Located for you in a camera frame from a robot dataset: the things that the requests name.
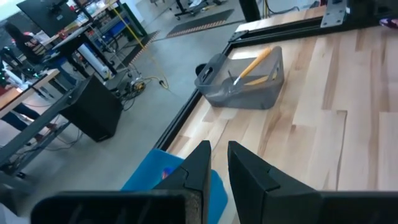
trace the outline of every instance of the plastic tray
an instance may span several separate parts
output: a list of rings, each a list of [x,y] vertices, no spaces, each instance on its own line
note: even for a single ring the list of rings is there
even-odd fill
[[[195,80],[195,85],[212,106],[266,110],[275,105],[284,83],[281,47],[235,86],[233,82],[254,58],[231,60],[215,55]]]

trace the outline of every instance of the rubber mat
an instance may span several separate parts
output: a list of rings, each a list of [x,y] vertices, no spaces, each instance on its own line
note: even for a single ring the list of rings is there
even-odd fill
[[[143,46],[147,46],[148,44],[150,44],[156,37],[156,35],[159,34],[159,31],[155,31],[153,33],[148,34],[148,36],[144,37],[141,40],[141,43],[143,44]],[[144,51],[144,49],[140,46],[137,45],[135,46],[131,52],[126,56],[126,58],[123,59],[123,64],[124,65],[128,65],[129,63],[135,61],[135,59],[138,58],[138,56],[140,56],[140,54],[142,54],[142,52]],[[121,69],[123,68],[123,65],[120,64],[117,69]]]
[[[234,9],[229,9],[211,16],[177,25],[167,34],[167,37],[176,37],[220,26],[226,22],[233,11]]]

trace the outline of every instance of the concrete floor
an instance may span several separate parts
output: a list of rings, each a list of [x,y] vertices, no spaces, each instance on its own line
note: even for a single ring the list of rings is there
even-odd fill
[[[275,5],[276,8],[278,1],[271,1],[273,3],[270,5]],[[141,13],[147,23],[146,29],[148,32],[160,30],[158,39],[165,37],[177,24],[195,19],[186,16],[177,21],[168,10],[169,6],[174,5],[170,1],[166,0],[165,5],[159,1],[158,9],[152,9],[155,6],[148,3],[149,1],[141,1],[137,6],[140,10],[147,8],[147,13]],[[307,0],[300,3],[302,6],[308,4]],[[289,7],[291,6],[286,3],[275,10]],[[199,14],[196,18],[231,8],[235,11],[227,22],[244,19],[238,0],[229,0],[225,5]],[[70,149],[41,153],[25,170],[37,191],[28,197],[19,197],[20,214],[28,217],[31,208],[39,200],[59,191],[119,190],[194,91],[195,67],[220,53],[238,25],[231,24],[150,44],[148,50],[134,64],[143,77],[161,77],[151,60],[153,55],[167,77],[170,90],[161,88],[157,82],[149,83],[145,92],[136,98],[134,106],[122,114],[116,135],[107,141],[95,143],[89,137],[83,136]],[[35,105],[48,103],[37,96],[29,98],[27,102]],[[60,118],[57,122],[62,123],[65,120]],[[4,141],[2,144],[17,133],[9,130],[8,125],[1,123],[0,135]],[[76,134],[77,128],[72,125],[60,138],[71,142]],[[63,145],[63,142],[56,140],[51,148]]]

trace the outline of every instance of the monitor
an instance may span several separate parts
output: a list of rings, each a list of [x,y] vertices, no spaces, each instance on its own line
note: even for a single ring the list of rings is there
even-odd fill
[[[64,0],[25,0],[17,6],[49,37],[77,19],[77,13]]]

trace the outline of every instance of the wooden table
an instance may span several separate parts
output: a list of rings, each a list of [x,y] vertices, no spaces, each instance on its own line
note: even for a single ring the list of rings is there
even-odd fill
[[[234,49],[229,58],[256,57],[276,45],[283,49],[285,83],[273,108],[214,108],[202,97],[168,150],[184,158],[210,140],[211,168],[229,198],[222,223],[238,220],[228,177],[232,140],[315,189],[398,190],[398,32],[373,27],[254,45]]]
[[[59,74],[56,69],[51,69],[47,72],[47,75],[33,85],[36,89],[47,84],[51,79],[55,78]],[[35,90],[29,88],[28,90],[20,93],[15,88],[10,89],[7,93],[0,96],[0,118],[12,111],[16,106],[26,100],[28,97],[33,95]]]

